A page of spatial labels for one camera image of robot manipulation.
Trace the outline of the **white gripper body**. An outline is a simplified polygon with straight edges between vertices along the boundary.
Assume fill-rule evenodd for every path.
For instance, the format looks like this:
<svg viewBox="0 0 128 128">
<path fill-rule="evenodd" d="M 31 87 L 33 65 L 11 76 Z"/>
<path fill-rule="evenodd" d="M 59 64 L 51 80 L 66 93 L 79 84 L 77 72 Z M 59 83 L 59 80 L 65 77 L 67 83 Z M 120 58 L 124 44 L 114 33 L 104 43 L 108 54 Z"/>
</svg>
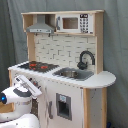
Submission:
<svg viewBox="0 0 128 128">
<path fill-rule="evenodd" d="M 36 99 L 42 92 L 33 85 L 24 75 L 19 75 L 15 78 L 13 93 L 17 97 Z"/>
</svg>

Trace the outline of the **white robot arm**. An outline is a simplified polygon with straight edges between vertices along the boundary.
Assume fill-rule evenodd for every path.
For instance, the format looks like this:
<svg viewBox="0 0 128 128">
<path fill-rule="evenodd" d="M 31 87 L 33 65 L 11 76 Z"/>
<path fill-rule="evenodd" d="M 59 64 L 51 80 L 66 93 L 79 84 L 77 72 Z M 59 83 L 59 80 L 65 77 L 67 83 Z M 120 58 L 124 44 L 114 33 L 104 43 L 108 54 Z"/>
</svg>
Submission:
<svg viewBox="0 0 128 128">
<path fill-rule="evenodd" d="M 0 101 L 14 104 L 14 111 L 0 113 L 0 128 L 40 128 L 38 118 L 31 114 L 32 100 L 42 92 L 24 75 L 15 78 L 13 86 L 0 93 Z"/>
</svg>

